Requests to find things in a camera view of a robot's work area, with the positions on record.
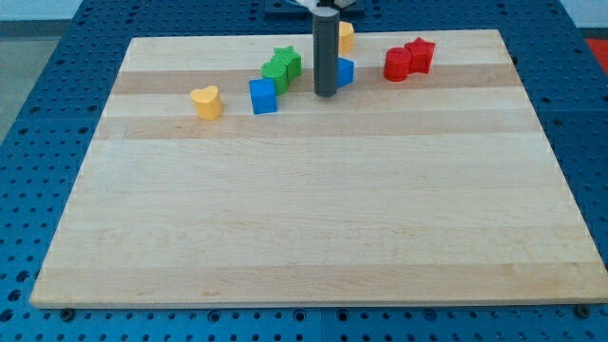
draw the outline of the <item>table surface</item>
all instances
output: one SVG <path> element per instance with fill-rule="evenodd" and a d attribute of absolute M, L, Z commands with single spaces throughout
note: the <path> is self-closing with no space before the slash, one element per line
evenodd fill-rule
<path fill-rule="evenodd" d="M 429 75 L 384 54 L 437 44 Z M 273 47 L 303 75 L 274 115 Z M 312 35 L 136 38 L 51 243 L 43 308 L 602 302 L 608 274 L 497 30 L 359 33 L 314 96 Z M 196 87 L 223 115 L 199 120 Z"/>
<path fill-rule="evenodd" d="M 85 0 L 0 148 L 0 340 L 600 340 L 608 307 L 59 311 L 29 305 L 132 37 L 307 33 L 257 0 Z M 556 0 L 372 1 L 357 31 L 499 29 L 600 254 L 608 259 L 607 79 Z"/>

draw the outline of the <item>wooden board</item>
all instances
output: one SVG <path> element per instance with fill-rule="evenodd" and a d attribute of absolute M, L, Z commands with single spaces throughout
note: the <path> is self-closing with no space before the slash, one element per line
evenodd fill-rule
<path fill-rule="evenodd" d="M 437 43 L 429 75 L 387 48 Z M 279 113 L 248 81 L 294 45 Z M 42 308 L 603 302 L 608 275 L 495 30 L 358 34 L 314 96 L 310 35 L 131 42 L 30 301 Z M 225 111 L 199 120 L 195 87 Z"/>

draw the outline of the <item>blue block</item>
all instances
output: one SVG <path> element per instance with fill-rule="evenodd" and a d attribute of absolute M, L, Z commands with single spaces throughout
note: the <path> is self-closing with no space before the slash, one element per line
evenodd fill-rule
<path fill-rule="evenodd" d="M 272 79 L 263 78 L 249 81 L 249 91 L 254 114 L 276 112 L 275 83 Z"/>
<path fill-rule="evenodd" d="M 338 87 L 352 83 L 354 79 L 354 62 L 346 58 L 338 58 Z"/>

